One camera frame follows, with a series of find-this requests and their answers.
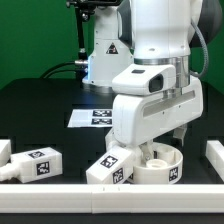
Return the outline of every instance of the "white block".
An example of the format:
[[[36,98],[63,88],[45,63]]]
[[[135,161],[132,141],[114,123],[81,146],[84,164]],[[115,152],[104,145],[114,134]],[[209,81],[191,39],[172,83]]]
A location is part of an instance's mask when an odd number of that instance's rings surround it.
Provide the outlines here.
[[[224,147],[219,141],[208,141],[206,157],[224,181]]]
[[[114,146],[87,171],[88,184],[122,184],[133,173],[134,153]]]
[[[92,190],[92,213],[130,213],[130,185],[97,185]]]
[[[0,167],[6,165],[11,155],[10,140],[0,140]]]
[[[62,174],[62,155],[50,147],[13,154],[11,162],[19,167],[16,178],[22,183]]]

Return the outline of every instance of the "cable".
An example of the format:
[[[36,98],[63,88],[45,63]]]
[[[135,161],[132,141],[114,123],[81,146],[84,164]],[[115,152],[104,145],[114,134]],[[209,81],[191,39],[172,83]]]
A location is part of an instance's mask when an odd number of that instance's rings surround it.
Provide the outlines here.
[[[51,73],[49,73],[48,75],[45,76],[45,78],[50,78],[52,75],[56,74],[56,73],[61,73],[61,72],[76,72],[76,70],[72,70],[72,69],[67,69],[67,70],[59,70],[59,71],[53,71]]]
[[[208,66],[209,66],[209,55],[208,55],[208,48],[207,45],[205,43],[205,39],[200,31],[200,29],[198,28],[198,26],[195,24],[195,22],[193,20],[191,20],[191,25],[193,26],[193,28],[195,29],[196,34],[198,35],[198,38],[200,40],[202,49],[203,49],[203,54],[204,54],[204,65],[203,65],[203,69],[201,71],[200,74],[190,71],[190,74],[194,77],[197,78],[202,78],[208,71]]]
[[[74,63],[73,61],[70,61],[70,62],[64,62],[64,63],[58,64],[58,65],[55,65],[55,66],[49,68],[46,72],[44,72],[44,73],[40,76],[40,78],[41,78],[41,79],[44,79],[44,78],[46,78],[46,76],[48,76],[48,74],[51,73],[52,71],[54,71],[54,70],[56,70],[56,69],[58,69],[58,68],[61,68],[61,67],[65,67],[65,66],[67,66],[67,65],[74,65],[74,64],[75,64],[75,63]]]

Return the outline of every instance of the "white object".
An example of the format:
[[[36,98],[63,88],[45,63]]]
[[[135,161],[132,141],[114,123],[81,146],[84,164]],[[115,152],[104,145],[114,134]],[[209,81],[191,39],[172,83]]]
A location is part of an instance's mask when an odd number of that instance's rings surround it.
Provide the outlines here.
[[[114,146],[87,171],[88,184],[122,184],[133,173],[134,153]]]
[[[176,69],[173,65],[144,66],[132,64],[112,81],[113,90],[117,93],[131,95],[150,95],[150,82],[161,76],[162,86],[159,91],[165,91],[176,84]]]
[[[62,155],[48,147],[11,155],[0,168],[0,181],[16,177],[22,183],[62,174]]]
[[[134,166],[133,183],[135,184],[174,184],[182,176],[183,155],[176,148],[153,143],[153,151],[158,159],[150,159]]]
[[[130,0],[134,58],[175,58],[190,54],[189,0]]]
[[[0,185],[0,213],[220,213],[223,185]]]
[[[206,157],[224,181],[224,147],[219,141],[208,141]]]
[[[0,140],[0,167],[4,166],[11,155],[11,142],[10,140]]]
[[[80,127],[112,127],[111,109],[94,109],[72,111],[68,128]]]
[[[112,79],[133,62],[129,48],[118,39],[117,7],[95,10],[94,51],[89,56],[85,85],[110,87]]]
[[[170,100],[157,93],[147,97],[118,95],[113,104],[113,129],[117,141],[138,146],[201,116],[201,83],[191,77],[182,95]]]

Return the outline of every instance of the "green wall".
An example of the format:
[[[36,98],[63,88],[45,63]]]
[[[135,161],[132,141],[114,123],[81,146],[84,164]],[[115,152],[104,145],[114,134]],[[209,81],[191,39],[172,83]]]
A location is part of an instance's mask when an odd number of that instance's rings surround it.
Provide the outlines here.
[[[220,2],[224,9],[224,0]],[[74,8],[67,9],[65,3],[66,0],[0,0],[0,88],[14,79],[37,78],[46,69],[77,58]],[[92,22],[85,24],[89,52],[93,46],[91,28]],[[209,44],[210,67],[205,81],[224,93],[223,40],[224,29]],[[201,70],[201,49],[192,50],[191,64]]]

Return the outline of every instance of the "white cylinder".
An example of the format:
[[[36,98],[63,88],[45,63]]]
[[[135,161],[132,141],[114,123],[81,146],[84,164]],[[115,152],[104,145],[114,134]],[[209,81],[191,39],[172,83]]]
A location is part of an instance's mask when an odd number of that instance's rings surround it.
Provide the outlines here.
[[[130,0],[135,59],[161,59],[190,54],[189,0]]]

